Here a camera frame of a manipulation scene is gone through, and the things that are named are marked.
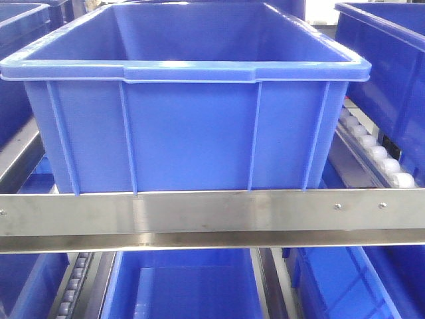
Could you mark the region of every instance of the plastic storage bin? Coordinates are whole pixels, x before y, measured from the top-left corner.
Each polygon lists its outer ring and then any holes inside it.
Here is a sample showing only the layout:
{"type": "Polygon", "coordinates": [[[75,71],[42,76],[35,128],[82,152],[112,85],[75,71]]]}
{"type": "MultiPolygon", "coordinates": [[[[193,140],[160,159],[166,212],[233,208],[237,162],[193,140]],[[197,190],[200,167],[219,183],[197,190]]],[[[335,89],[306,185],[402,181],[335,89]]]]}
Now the plastic storage bin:
{"type": "Polygon", "coordinates": [[[370,64],[267,3],[105,6],[1,63],[61,192],[317,187],[370,64]]]}
{"type": "Polygon", "coordinates": [[[348,95],[425,173],[425,4],[338,4],[336,39],[372,63],[348,95]]]}
{"type": "MultiPolygon", "coordinates": [[[[46,5],[0,4],[0,60],[48,32],[46,5]]],[[[23,83],[0,80],[0,149],[31,116],[23,83]]]]}
{"type": "Polygon", "coordinates": [[[118,252],[101,319],[262,318],[250,251],[118,252]]]}
{"type": "MultiPolygon", "coordinates": [[[[238,0],[221,0],[221,1],[238,1],[238,0]]],[[[245,2],[255,2],[258,0],[245,0],[245,2]]],[[[168,0],[127,0],[132,3],[166,3],[168,0]]],[[[180,0],[180,2],[217,2],[217,0],[180,0]]],[[[305,20],[305,0],[268,0],[268,4],[275,5],[281,10],[295,15],[301,20],[305,20]]]]}
{"type": "Polygon", "coordinates": [[[50,163],[44,157],[18,191],[19,194],[47,194],[54,186],[50,163]]]}
{"type": "Polygon", "coordinates": [[[401,318],[360,247],[291,249],[289,271],[312,318],[401,318]]]}
{"type": "Polygon", "coordinates": [[[66,254],[0,255],[0,318],[47,318],[68,263],[66,254]]]}
{"type": "Polygon", "coordinates": [[[401,318],[425,317],[425,247],[364,247],[401,318]]]}
{"type": "Polygon", "coordinates": [[[0,3],[34,2],[45,3],[49,5],[48,14],[50,16],[51,31],[63,26],[65,22],[70,22],[74,20],[74,9],[72,8],[72,0],[0,0],[0,3]]]}

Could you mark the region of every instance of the metal shelf frame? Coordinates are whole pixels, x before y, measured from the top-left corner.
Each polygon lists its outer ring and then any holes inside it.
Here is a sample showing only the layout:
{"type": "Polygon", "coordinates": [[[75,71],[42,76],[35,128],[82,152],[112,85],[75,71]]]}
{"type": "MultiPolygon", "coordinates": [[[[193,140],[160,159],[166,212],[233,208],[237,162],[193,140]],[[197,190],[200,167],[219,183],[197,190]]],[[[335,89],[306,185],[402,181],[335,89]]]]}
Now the metal shelf frame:
{"type": "MultiPolygon", "coordinates": [[[[3,189],[23,154],[44,154],[34,120],[19,134],[0,153],[3,189]]],[[[367,176],[351,151],[351,176],[367,176]]],[[[424,208],[425,189],[1,194],[0,253],[422,244],[424,208]]]]}

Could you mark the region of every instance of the white roller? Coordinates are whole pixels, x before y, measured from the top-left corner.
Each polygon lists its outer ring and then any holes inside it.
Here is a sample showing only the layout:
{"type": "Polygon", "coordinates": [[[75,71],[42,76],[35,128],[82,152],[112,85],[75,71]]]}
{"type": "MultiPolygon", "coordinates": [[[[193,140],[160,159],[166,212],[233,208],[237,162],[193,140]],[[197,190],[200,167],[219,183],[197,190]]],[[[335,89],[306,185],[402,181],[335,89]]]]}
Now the white roller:
{"type": "Polygon", "coordinates": [[[371,135],[357,136],[357,140],[366,149],[378,144],[377,139],[371,135]]]}
{"type": "Polygon", "coordinates": [[[67,290],[64,293],[63,301],[65,301],[65,302],[72,302],[72,301],[74,301],[75,292],[76,292],[76,290],[67,290]]]}
{"type": "Polygon", "coordinates": [[[381,169],[387,174],[398,173],[400,171],[400,163],[394,158],[384,158],[379,162],[381,169]]]}
{"type": "Polygon", "coordinates": [[[68,315],[70,306],[71,306],[70,302],[62,302],[59,305],[59,310],[58,310],[59,316],[68,315]]]}
{"type": "Polygon", "coordinates": [[[77,290],[78,289],[78,283],[80,282],[80,279],[73,278],[68,281],[68,286],[66,286],[66,289],[68,290],[77,290]]]}
{"type": "Polygon", "coordinates": [[[342,123],[345,125],[346,128],[350,128],[351,126],[358,125],[359,120],[355,116],[348,116],[342,119],[342,123]]]}
{"type": "Polygon", "coordinates": [[[372,146],[368,148],[367,152],[375,161],[380,161],[388,157],[388,153],[383,146],[372,146]]]}
{"type": "Polygon", "coordinates": [[[409,173],[392,174],[392,183],[395,188],[414,188],[414,179],[409,173]]]}
{"type": "Polygon", "coordinates": [[[82,278],[82,273],[83,273],[83,268],[75,268],[72,271],[72,277],[73,278],[77,278],[77,279],[81,279],[82,278]]]}
{"type": "Polygon", "coordinates": [[[348,118],[351,115],[350,111],[347,108],[343,108],[341,113],[339,114],[339,119],[342,120],[344,118],[348,118]]]}
{"type": "Polygon", "coordinates": [[[349,130],[350,130],[350,133],[352,133],[352,135],[354,135],[355,138],[359,136],[367,135],[366,128],[361,124],[351,126],[349,130]]]}

